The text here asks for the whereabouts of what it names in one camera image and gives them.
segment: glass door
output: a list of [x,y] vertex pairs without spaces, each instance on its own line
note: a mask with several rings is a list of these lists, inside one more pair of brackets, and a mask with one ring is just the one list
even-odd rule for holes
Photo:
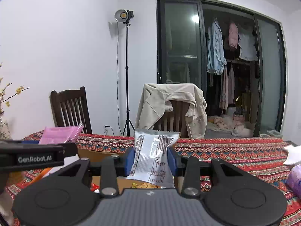
[[158,83],[193,83],[202,90],[202,42],[200,2],[194,0],[158,0]]
[[254,135],[280,131],[284,95],[285,61],[279,24],[256,16],[260,64],[260,94]]

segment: power outlet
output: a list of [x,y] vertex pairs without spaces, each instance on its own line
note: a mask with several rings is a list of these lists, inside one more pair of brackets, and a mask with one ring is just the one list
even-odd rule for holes
[[105,135],[108,134],[108,129],[106,128],[106,125],[103,126],[103,133],[104,133]]

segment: pink plastic bag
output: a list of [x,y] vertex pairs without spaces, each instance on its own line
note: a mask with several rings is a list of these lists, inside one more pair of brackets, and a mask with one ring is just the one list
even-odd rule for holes
[[82,123],[78,127],[45,127],[39,144],[73,143],[83,128],[84,125]]

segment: blue gripper pad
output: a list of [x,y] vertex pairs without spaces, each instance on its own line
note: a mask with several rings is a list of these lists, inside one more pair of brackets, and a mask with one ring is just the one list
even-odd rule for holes
[[38,144],[39,140],[22,140],[22,144]]
[[131,167],[134,163],[134,157],[135,157],[135,149],[133,147],[130,147],[127,149],[128,154],[125,160],[125,175],[129,176]]
[[176,159],[172,153],[172,147],[167,148],[167,161],[168,161],[168,166],[171,170],[171,173],[173,176],[176,176],[177,174],[177,165],[176,165]]

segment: cardboard box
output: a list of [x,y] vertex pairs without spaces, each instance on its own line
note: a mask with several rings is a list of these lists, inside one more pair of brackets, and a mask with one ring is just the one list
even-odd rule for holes
[[90,159],[91,162],[102,161],[105,157],[111,156],[113,154],[122,155],[121,153],[99,152],[99,151],[93,151],[88,149],[77,149],[77,153],[80,158],[87,157]]
[[[119,188],[119,194],[121,194],[123,189],[125,189],[125,188],[132,188],[133,182],[138,184],[138,185],[144,183],[142,181],[137,181],[137,180],[132,180],[132,179],[125,179],[124,177],[118,177],[117,178],[117,184],[118,184],[118,188]],[[94,176],[93,179],[92,179],[92,183],[99,186],[100,185],[100,176]]]

